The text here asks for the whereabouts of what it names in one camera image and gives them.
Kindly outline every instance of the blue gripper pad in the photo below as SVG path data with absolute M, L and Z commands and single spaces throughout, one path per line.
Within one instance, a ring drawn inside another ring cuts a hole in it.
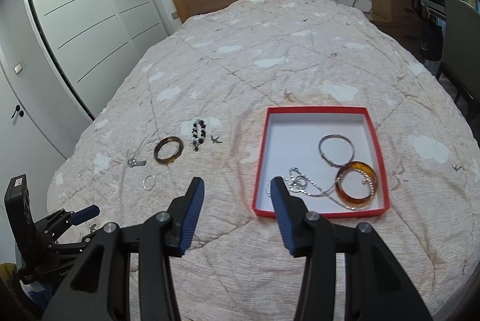
M 203 197 L 205 195 L 205 183 L 202 179 L 198 182 L 197 188 L 191 198 L 190 204 L 185 213 L 181 227 L 181 239 L 178 249 L 183 255 L 191 246 L 191 240 L 194 237 L 195 228 L 197 227 L 198 216 L 203 205 Z
M 84 208 L 83 210 L 80 210 L 79 212 L 74 213 L 70 217 L 70 223 L 77 227 L 78 225 L 83 224 L 84 222 L 87 222 L 92 218 L 95 218 L 99 214 L 100 214 L 99 207 L 97 205 L 91 205 Z
M 290 198 L 288 191 L 281 193 L 279 187 L 285 187 L 281 177 L 275 177 L 270 182 L 270 198 L 272 199 L 273 210 L 277 217 L 278 228 L 282 235 L 283 245 L 289 250 L 290 255 L 294 255 L 297 250 L 297 244 L 294 235 L 293 222 L 289 216 L 285 198 Z

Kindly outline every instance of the amber bangle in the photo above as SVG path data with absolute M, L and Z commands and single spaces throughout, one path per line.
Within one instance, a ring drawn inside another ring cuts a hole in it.
M 370 194 L 365 198 L 353 198 L 349 196 L 342 188 L 342 179 L 345 174 L 350 171 L 355 171 L 363 175 L 362 184 L 367 184 L 370 189 Z M 351 161 L 346 163 L 342 168 L 340 168 L 337 173 L 337 178 L 335 179 L 335 189 L 337 190 L 339 198 L 342 199 L 342 201 L 344 201 L 348 206 L 354 208 L 368 205 L 374 198 L 377 187 L 378 182 L 375 171 L 369 165 L 362 163 L 361 161 Z
M 160 148 L 169 142 L 178 142 L 178 149 L 177 151 L 170 157 L 167 157 L 166 159 L 160 159 L 158 158 L 158 152 L 160 151 Z M 160 141 L 157 146 L 155 147 L 153 151 L 153 157 L 155 158 L 156 161 L 158 161 L 160 164 L 170 164 L 173 163 L 181 154 L 183 151 L 183 142 L 181 139 L 178 137 L 167 137 L 164 138 L 162 141 Z

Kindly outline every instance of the silver bangle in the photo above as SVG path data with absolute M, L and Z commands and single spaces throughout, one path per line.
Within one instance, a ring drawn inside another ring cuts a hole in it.
M 147 180 L 149 177 L 151 177 L 151 178 L 153 179 L 153 185 L 152 185 L 152 187 L 147 188 L 147 186 L 145 186 L 145 182 L 146 182 L 146 180 Z M 147 191 L 152 191 L 152 190 L 153 190 L 153 187 L 155 187 L 155 176 L 153 176 L 153 175 L 147 175 L 147 177 L 146 177 L 145 179 L 143 179 L 143 188 L 144 188 L 145 190 L 147 190 Z
M 325 153 L 323 153 L 322 151 L 322 144 L 324 141 L 328 140 L 328 139 L 331 139 L 331 138 L 339 138 L 339 139 L 342 139 L 342 140 L 345 140 L 346 142 L 348 142 L 350 144 L 350 146 L 352 147 L 352 156 L 351 158 L 344 164 L 335 164 L 332 160 L 330 160 L 327 155 Z M 323 137 L 320 142 L 318 143 L 318 150 L 320 152 L 320 155 L 322 156 L 322 158 L 328 163 L 329 166 L 332 166 L 332 167 L 336 167 L 336 168 L 342 168 L 345 164 L 349 163 L 350 161 L 353 160 L 354 156 L 355 156 L 355 147 L 353 146 L 352 144 L 352 141 L 350 141 L 349 139 L 347 139 L 347 137 L 345 136 L 342 136 L 341 134 L 329 134 L 328 136 L 325 136 Z

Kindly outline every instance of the bed comforter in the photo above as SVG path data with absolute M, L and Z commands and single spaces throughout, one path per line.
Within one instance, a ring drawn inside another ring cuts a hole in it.
M 151 47 L 54 175 L 49 212 L 101 210 L 62 240 L 78 241 L 93 224 L 142 223 L 201 176 L 205 202 L 192 247 L 171 263 L 182 319 L 293 319 L 304 260 L 289 256 L 276 221 L 256 217 L 251 203 L 266 108 L 308 105 L 368 108 L 391 208 L 366 221 L 435 313 L 479 261 L 479 148 L 435 78 L 359 10 L 333 0 L 241 0 L 189 18 Z M 195 152 L 197 118 L 207 141 Z M 170 135 L 185 149 L 159 165 L 154 146 Z M 132 157 L 147 164 L 130 168 Z M 149 192 L 147 175 L 156 178 Z M 137 320 L 138 259 L 130 270 Z M 344 289 L 339 256 L 336 320 Z

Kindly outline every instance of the light switch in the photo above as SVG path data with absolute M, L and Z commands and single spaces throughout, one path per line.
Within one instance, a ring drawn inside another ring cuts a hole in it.
M 23 66 L 22 64 L 18 64 L 16 67 L 15 67 L 15 72 L 16 74 L 18 75 L 20 72 L 23 71 Z

